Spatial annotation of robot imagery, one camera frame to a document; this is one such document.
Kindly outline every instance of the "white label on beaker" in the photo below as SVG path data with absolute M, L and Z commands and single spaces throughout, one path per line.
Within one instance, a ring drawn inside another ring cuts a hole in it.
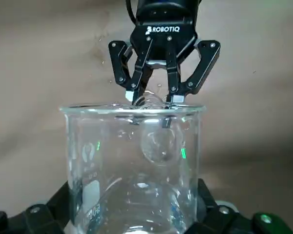
M 95 154 L 95 148 L 92 143 L 88 143 L 83 146 L 82 157 L 84 162 L 88 162 L 88 159 L 89 161 L 91 161 L 94 157 L 94 154 Z
M 97 180 L 87 184 L 83 190 L 83 210 L 89 211 L 95 207 L 100 199 L 100 183 Z

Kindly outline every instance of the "beaker rim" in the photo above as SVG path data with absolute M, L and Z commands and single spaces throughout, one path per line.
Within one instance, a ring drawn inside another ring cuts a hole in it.
M 126 113 L 126 114 L 189 114 L 195 112 L 205 111 L 204 105 L 187 105 L 177 103 L 165 103 L 161 109 L 139 109 L 122 103 L 81 103 L 68 106 L 61 106 L 60 111 L 64 114 L 113 114 L 113 113 Z

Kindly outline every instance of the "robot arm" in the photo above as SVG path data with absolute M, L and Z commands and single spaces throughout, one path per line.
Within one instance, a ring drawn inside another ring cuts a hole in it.
M 139 0 L 134 17 L 130 0 L 126 0 L 135 29 L 130 45 L 114 40 L 109 44 L 116 83 L 126 89 L 132 103 L 142 96 L 154 69 L 167 70 L 167 102 L 184 102 L 188 94 L 197 94 L 219 57 L 220 43 L 198 42 L 195 31 L 201 0 Z M 127 62 L 137 54 L 135 70 L 130 77 Z M 196 49 L 200 62 L 194 73 L 181 82 L 180 65 Z

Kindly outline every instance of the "robotiq logo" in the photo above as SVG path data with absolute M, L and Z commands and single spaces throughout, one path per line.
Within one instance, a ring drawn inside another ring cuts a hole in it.
M 179 33 L 179 26 L 167 26 L 167 27 L 151 27 L 148 26 L 146 30 L 146 35 L 150 35 L 151 33 Z

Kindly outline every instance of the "cable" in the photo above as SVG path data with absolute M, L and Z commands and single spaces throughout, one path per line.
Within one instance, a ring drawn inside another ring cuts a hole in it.
M 136 24 L 136 18 L 132 12 L 131 0 L 126 0 L 126 8 L 131 21 Z

